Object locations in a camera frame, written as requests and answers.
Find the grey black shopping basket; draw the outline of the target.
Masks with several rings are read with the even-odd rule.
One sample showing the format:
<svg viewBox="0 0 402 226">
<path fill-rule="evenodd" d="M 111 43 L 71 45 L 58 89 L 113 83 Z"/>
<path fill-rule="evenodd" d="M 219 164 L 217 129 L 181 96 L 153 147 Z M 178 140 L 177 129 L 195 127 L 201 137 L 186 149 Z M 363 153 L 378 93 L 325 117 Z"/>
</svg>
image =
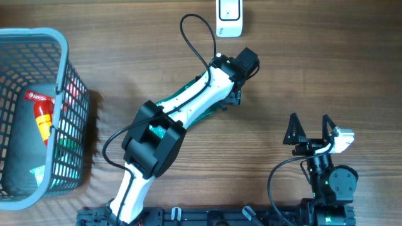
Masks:
<svg viewBox="0 0 402 226">
<path fill-rule="evenodd" d="M 27 90 L 55 98 L 45 146 Z M 90 97 L 52 28 L 1 30 L 1 209 L 18 211 L 65 195 L 82 181 Z M 45 165 L 40 186 L 30 170 Z"/>
</svg>

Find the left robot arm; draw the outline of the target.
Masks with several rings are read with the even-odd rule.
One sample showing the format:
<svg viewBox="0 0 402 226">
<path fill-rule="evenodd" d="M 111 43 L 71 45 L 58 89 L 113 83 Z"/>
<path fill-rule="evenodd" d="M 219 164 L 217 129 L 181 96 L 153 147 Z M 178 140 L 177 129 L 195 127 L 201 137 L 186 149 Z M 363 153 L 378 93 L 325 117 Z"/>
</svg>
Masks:
<svg viewBox="0 0 402 226">
<path fill-rule="evenodd" d="M 242 86 L 258 69 L 258 55 L 249 48 L 235 58 L 217 54 L 207 71 L 181 91 L 140 107 L 132 124 L 123 129 L 124 177 L 106 207 L 111 225 L 139 222 L 150 185 L 178 156 L 187 129 L 224 104 L 239 105 Z"/>
</svg>

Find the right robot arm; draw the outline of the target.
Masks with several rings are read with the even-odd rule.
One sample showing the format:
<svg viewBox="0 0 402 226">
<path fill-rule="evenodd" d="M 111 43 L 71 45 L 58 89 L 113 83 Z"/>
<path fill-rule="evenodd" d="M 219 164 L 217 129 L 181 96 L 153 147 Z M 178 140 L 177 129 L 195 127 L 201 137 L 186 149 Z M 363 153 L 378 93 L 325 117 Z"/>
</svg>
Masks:
<svg viewBox="0 0 402 226">
<path fill-rule="evenodd" d="M 354 141 L 352 129 L 336 126 L 328 115 L 322 119 L 322 137 L 310 139 L 296 113 L 290 116 L 284 144 L 294 145 L 292 155 L 304 157 L 302 169 L 313 197 L 303 198 L 285 217 L 295 225 L 355 225 L 353 208 L 358 173 L 346 165 L 334 165 L 332 156 L 345 151 Z"/>
</svg>

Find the green 3M gloves package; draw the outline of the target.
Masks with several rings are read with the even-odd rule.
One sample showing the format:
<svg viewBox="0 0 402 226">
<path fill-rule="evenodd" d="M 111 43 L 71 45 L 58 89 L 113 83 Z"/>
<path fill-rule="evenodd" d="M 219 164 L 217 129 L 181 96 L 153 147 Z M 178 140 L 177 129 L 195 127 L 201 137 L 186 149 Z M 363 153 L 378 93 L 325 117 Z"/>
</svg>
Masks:
<svg viewBox="0 0 402 226">
<path fill-rule="evenodd" d="M 195 77 L 193 80 L 189 81 L 189 83 L 185 84 L 182 88 L 180 88 L 177 92 L 175 92 L 173 95 L 159 101 L 156 103 L 156 105 L 161 105 L 163 102 L 167 102 L 171 99 L 174 99 L 176 96 L 180 95 L 182 92 L 186 91 L 186 89 L 188 89 L 190 86 L 192 86 L 199 78 L 201 77 L 201 75 Z M 205 111 L 203 111 L 189 126 L 188 128 L 190 129 L 192 126 L 194 126 L 195 124 L 197 124 L 199 121 L 201 121 L 202 119 L 212 115 L 214 112 L 218 111 L 220 108 L 220 104 L 218 102 L 214 103 L 213 105 L 211 105 L 209 108 L 207 108 Z M 165 135 L 166 129 L 164 129 L 161 126 L 155 127 L 152 125 L 149 125 L 148 129 L 153 132 L 154 134 L 156 134 L 159 138 L 163 138 L 163 136 Z"/>
</svg>

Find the white wipes packet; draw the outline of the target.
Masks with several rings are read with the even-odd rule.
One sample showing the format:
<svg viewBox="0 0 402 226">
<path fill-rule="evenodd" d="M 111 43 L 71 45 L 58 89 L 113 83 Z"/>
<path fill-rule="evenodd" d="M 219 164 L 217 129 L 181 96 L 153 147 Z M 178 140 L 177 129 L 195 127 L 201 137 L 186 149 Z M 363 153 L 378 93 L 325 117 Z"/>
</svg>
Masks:
<svg viewBox="0 0 402 226">
<path fill-rule="evenodd" d="M 45 176 L 45 165 L 31 169 L 30 173 L 35 177 L 37 186 L 40 186 Z"/>
</svg>

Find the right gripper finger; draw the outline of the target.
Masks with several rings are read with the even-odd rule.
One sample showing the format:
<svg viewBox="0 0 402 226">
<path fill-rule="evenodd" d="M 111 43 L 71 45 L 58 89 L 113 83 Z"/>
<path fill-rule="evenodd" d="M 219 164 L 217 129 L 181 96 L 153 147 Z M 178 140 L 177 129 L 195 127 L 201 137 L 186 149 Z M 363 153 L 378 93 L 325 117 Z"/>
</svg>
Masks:
<svg viewBox="0 0 402 226">
<path fill-rule="evenodd" d="M 331 136 L 330 136 L 328 127 L 330 127 L 331 129 L 334 129 L 336 127 L 336 125 L 333 122 L 333 120 L 330 118 L 330 116 L 328 114 L 325 114 L 322 117 L 322 139 L 327 143 L 329 143 L 331 141 Z"/>
<path fill-rule="evenodd" d="M 302 128 L 296 112 L 290 115 L 288 128 L 283 139 L 283 144 L 297 145 L 307 141 L 307 136 Z"/>
</svg>

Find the red sauce bottle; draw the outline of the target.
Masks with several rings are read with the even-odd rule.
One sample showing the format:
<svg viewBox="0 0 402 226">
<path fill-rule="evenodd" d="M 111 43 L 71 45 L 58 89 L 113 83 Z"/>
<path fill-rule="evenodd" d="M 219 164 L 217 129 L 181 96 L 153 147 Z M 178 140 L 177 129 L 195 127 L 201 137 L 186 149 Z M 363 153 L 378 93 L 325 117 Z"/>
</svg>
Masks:
<svg viewBox="0 0 402 226">
<path fill-rule="evenodd" d="M 24 99 L 34 102 L 33 113 L 35 121 L 45 146 L 48 146 L 48 139 L 51 135 L 50 127 L 53 120 L 55 98 L 27 90 Z"/>
</svg>

